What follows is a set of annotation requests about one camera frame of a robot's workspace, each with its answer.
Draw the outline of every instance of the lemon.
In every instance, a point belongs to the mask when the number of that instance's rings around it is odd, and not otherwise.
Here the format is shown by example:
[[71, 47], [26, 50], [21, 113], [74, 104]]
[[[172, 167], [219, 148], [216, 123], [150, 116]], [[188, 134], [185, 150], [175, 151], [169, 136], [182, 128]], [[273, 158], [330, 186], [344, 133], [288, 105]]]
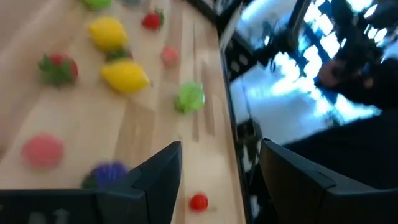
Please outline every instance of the lemon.
[[100, 17], [89, 25], [88, 31], [102, 50], [117, 50], [129, 42], [123, 25], [113, 17]]
[[144, 69], [129, 59], [116, 60], [104, 65], [101, 69], [101, 76], [111, 87], [122, 93], [132, 93], [149, 84]]

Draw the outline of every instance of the pink fruit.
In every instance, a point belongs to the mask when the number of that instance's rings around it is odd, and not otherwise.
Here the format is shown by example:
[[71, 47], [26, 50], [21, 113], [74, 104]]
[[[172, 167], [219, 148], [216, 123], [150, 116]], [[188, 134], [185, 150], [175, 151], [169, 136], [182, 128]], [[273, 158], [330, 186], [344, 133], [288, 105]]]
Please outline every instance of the pink fruit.
[[178, 62], [178, 51], [171, 47], [164, 47], [162, 60], [165, 66], [170, 67]]
[[39, 134], [25, 143], [21, 156], [32, 168], [53, 168], [63, 157], [63, 142], [49, 134]]

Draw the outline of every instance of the strawberry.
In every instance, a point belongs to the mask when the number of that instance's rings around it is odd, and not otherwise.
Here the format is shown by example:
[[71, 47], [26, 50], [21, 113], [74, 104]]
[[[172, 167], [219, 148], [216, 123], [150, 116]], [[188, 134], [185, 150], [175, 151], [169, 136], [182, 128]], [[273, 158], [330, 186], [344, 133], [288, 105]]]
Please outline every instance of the strawberry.
[[141, 24], [151, 30], [159, 30], [164, 23], [164, 15], [161, 10], [156, 9], [154, 12], [148, 13]]
[[76, 62], [64, 54], [44, 55], [39, 62], [39, 68], [42, 71], [43, 81], [56, 87], [73, 84], [78, 77]]

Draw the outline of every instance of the fake fruit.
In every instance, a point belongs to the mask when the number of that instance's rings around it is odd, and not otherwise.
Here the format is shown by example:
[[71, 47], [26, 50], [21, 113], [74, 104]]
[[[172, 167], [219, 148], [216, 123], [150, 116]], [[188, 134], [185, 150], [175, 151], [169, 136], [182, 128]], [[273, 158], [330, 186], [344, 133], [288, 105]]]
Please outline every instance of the fake fruit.
[[83, 189], [104, 188], [122, 179], [128, 173], [127, 167], [121, 162], [107, 162], [94, 168], [84, 179]]
[[185, 83], [180, 87], [175, 101], [175, 109], [184, 113], [202, 108], [205, 105], [205, 92], [198, 83]]
[[191, 201], [189, 202], [189, 206], [192, 210], [196, 212], [202, 212], [207, 209], [209, 206], [209, 201], [207, 199], [207, 196], [205, 194], [195, 194], [192, 198]]
[[104, 9], [112, 4], [112, 0], [83, 0], [83, 2], [91, 10]]
[[118, 50], [123, 48], [129, 37], [123, 25], [113, 17], [101, 17], [88, 27], [94, 43], [102, 50]]
[[21, 156], [34, 169], [53, 168], [63, 157], [63, 142], [49, 134], [39, 134], [25, 143]]
[[39, 68], [43, 81], [56, 87], [72, 84], [78, 77], [76, 62], [64, 54], [44, 55], [39, 62]]
[[162, 60], [166, 67], [175, 65], [178, 61], [178, 51], [171, 47], [164, 47], [162, 51]]
[[120, 59], [104, 65], [101, 76], [111, 87], [122, 93], [141, 90], [150, 83], [142, 67], [129, 59]]
[[159, 30], [164, 23], [164, 15], [163, 12], [156, 9], [154, 12], [148, 13], [141, 24], [150, 30]]
[[106, 61], [107, 62], [122, 59], [122, 58], [131, 58], [132, 59], [131, 51], [126, 50], [126, 49], [117, 49], [117, 50], [111, 50], [106, 53]]

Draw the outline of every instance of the wooden surface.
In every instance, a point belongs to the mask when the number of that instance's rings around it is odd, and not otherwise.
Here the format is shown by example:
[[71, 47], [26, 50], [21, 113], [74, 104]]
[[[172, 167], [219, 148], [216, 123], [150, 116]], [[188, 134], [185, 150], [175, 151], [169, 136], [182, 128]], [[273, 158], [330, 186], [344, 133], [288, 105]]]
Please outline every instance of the wooden surface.
[[[199, 12], [180, 0], [152, 0], [134, 9], [114, 4], [88, 12], [73, 0], [41, 0], [18, 22], [5, 23], [9, 37], [0, 42], [0, 188], [77, 188], [101, 161], [122, 160], [134, 167], [172, 141], [182, 141], [183, 174], [173, 223], [244, 223], [216, 30]], [[9, 4], [8, 11], [20, 5]], [[141, 27], [146, 10], [162, 8], [160, 32]], [[95, 49], [87, 25], [113, 15], [131, 37], [134, 58], [152, 86], [134, 95], [119, 95], [100, 78], [104, 54]], [[162, 47], [180, 49], [181, 61], [164, 68]], [[37, 62], [44, 52], [66, 52], [80, 71], [75, 87], [56, 90], [39, 83]], [[182, 115], [174, 110], [178, 87], [201, 82], [205, 107]], [[65, 143], [57, 169], [27, 168], [21, 146], [38, 133], [52, 133]], [[188, 199], [205, 192], [211, 212], [188, 209]]]

